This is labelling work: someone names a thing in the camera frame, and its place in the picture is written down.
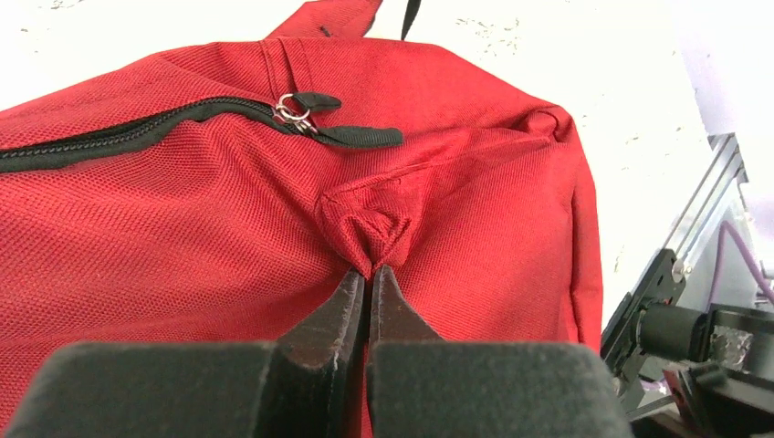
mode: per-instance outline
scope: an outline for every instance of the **black mechanical device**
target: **black mechanical device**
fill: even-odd
[[[675,281],[674,263],[669,250],[654,259],[605,331],[601,359],[570,344],[444,341],[405,301],[388,266],[368,284],[351,270],[277,341],[61,349],[37,374],[5,436],[722,438],[774,431],[774,316],[676,307],[685,281]],[[649,356],[680,363],[664,371],[672,396],[639,407]]]

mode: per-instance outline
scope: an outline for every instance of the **zipper teeth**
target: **zipper teeth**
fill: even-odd
[[[211,99],[204,99],[200,100],[198,102],[190,103],[188,105],[184,105],[180,108],[171,109],[168,112],[165,112],[158,117],[153,118],[152,120],[148,120],[147,122],[143,123],[141,126],[138,126],[137,128],[134,128],[132,130],[129,130],[128,132],[123,132],[121,134],[114,134],[108,138],[105,139],[99,139],[99,140],[92,140],[92,141],[73,141],[70,144],[64,143],[58,146],[49,146],[49,147],[32,147],[29,149],[23,149],[19,151],[7,151],[0,153],[0,159],[7,159],[7,158],[16,158],[16,157],[28,157],[33,155],[42,155],[42,154],[48,154],[48,153],[58,153],[58,152],[67,152],[67,151],[81,151],[84,149],[93,149],[103,146],[110,146],[116,143],[122,143],[124,141],[130,141],[134,140],[142,135],[147,134],[151,130],[155,129],[160,124],[164,123],[165,121],[169,120],[176,114],[189,110],[190,108],[200,107],[202,105],[207,105],[211,103],[235,103],[239,104],[245,107],[248,107],[252,110],[258,110],[268,117],[273,117],[274,112],[271,109],[271,106],[263,103],[263,102],[256,102],[249,99],[242,99],[242,98],[211,98]],[[291,133],[295,135],[300,135],[302,132],[293,124],[286,123],[285,128],[290,130]]]

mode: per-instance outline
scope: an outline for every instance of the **black cylinder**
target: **black cylinder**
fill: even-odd
[[[653,303],[640,316],[637,342],[666,360],[704,360],[706,313]]]

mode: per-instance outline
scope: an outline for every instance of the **cable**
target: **cable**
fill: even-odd
[[[745,241],[742,240],[742,236],[739,235],[739,232],[728,222],[723,221],[720,224],[720,229],[717,233],[717,254],[715,255],[715,271],[712,274],[712,286],[709,288],[709,297],[706,301],[706,308],[705,312],[709,312],[709,309],[712,307],[713,303],[715,303],[715,298],[717,295],[717,285],[719,283],[720,279],[720,271],[723,270],[723,260],[724,260],[724,249],[726,247],[726,235],[730,235],[731,238],[734,240],[734,243],[737,245],[737,249],[739,250],[739,253],[742,255],[742,258],[745,260],[745,265],[747,265],[749,273],[755,278],[755,282],[758,284],[758,287],[763,293],[763,296],[766,297],[771,304],[774,304],[774,291],[771,290],[769,285],[766,282],[766,278],[763,277],[763,274],[760,272],[760,269],[757,267],[757,264],[755,262],[755,257],[752,255],[752,252],[749,250],[748,246],[745,245]],[[640,381],[643,385],[643,388],[646,391],[661,391],[661,390],[668,390],[666,387],[666,381],[664,379],[661,379],[659,381]]]

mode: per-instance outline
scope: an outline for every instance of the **black strap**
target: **black strap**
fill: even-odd
[[[421,3],[422,0],[408,1],[408,5],[406,5],[406,15],[403,17],[403,31],[401,32],[401,40],[406,39],[406,36],[409,35],[409,29],[411,29],[413,20],[416,18],[416,13],[419,12],[419,5]]]

